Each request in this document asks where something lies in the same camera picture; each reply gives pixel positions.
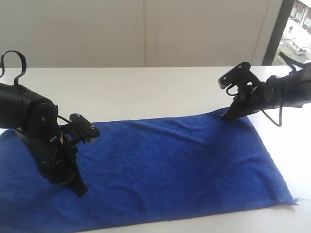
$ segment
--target white wall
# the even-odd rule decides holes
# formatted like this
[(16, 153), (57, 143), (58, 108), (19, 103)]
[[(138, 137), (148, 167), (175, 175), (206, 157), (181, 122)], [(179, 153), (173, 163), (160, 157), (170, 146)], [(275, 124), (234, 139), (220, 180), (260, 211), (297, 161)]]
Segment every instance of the white wall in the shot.
[(2, 0), (0, 51), (30, 67), (260, 65), (281, 2)]

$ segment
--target white table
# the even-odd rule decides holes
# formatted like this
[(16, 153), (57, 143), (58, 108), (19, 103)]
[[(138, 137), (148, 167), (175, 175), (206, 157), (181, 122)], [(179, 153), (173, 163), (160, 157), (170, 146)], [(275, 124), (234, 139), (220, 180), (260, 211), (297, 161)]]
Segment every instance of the white table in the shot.
[[(90, 121), (179, 117), (227, 107), (232, 98), (217, 79), (229, 67), (183, 68), (30, 68), (20, 83), (53, 100), (60, 115), (81, 113)], [(262, 80), (286, 75), (288, 67), (253, 67)], [(6, 70), (1, 82), (12, 84), (19, 69)], [(277, 110), (269, 113), (277, 118)], [(249, 117), (294, 198), (311, 199), (311, 104), (285, 109), (282, 128), (262, 113)], [(97, 233), (309, 233), (311, 201), (299, 206), (97, 230)]]

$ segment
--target blue towel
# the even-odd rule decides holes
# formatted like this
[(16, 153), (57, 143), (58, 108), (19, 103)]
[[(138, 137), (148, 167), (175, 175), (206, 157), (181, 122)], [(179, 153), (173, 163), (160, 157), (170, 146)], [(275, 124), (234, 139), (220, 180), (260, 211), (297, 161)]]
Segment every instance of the blue towel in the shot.
[(40, 177), (15, 132), (0, 136), (0, 232), (78, 232), (295, 204), (251, 122), (198, 116), (96, 123), (77, 163), (89, 192)]

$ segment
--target black hook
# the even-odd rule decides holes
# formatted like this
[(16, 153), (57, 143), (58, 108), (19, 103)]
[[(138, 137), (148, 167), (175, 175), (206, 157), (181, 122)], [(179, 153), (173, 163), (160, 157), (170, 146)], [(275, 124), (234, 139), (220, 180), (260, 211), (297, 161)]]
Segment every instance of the black hook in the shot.
[(19, 75), (17, 75), (15, 78), (14, 78), (14, 86), (18, 86), (18, 79), (23, 76), (25, 73), (26, 73), (26, 70), (27, 70), (27, 61), (26, 61), (26, 58), (25, 56), (18, 52), (18, 51), (15, 51), (15, 50), (9, 50), (7, 52), (5, 52), (4, 54), (1, 55), (1, 58), (0, 58), (0, 68), (2, 69), (2, 74), (0, 75), (0, 78), (4, 75), (4, 72), (5, 72), (5, 67), (4, 67), (4, 56), (9, 53), (9, 52), (14, 52), (16, 53), (19, 58), (20, 58), (20, 61), (21, 61), (21, 73)]

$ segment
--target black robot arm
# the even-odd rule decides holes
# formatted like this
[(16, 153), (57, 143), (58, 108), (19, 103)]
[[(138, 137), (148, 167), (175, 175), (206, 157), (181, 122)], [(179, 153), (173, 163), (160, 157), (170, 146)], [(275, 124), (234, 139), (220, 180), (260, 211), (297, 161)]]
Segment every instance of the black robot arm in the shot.
[[(27, 68), (21, 53), (10, 50), (1, 56), (0, 78), (4, 75), (4, 56), (8, 52), (20, 57), (22, 72), (15, 78), (14, 85), (0, 83), (0, 128), (15, 129), (43, 177), (81, 197), (87, 187), (76, 163), (75, 145), (80, 141), (92, 142), (100, 135), (99, 130), (80, 114), (72, 114), (70, 121), (64, 119), (58, 115), (58, 107), (51, 100), (18, 84)], [(59, 127), (58, 117), (67, 124)]]
[[(280, 56), (292, 68), (285, 77), (271, 76), (266, 82), (261, 82), (251, 71), (250, 64), (243, 62), (230, 70), (219, 80), (221, 89), (234, 96), (233, 102), (222, 115), (225, 120), (231, 120), (262, 111), (274, 124), (282, 125), (282, 108), (301, 108), (311, 102), (311, 65), (299, 63), (284, 53)], [(294, 65), (302, 68), (297, 71)], [(238, 92), (230, 94), (229, 90), (237, 86)], [(279, 108), (279, 123), (272, 120), (265, 110)]]

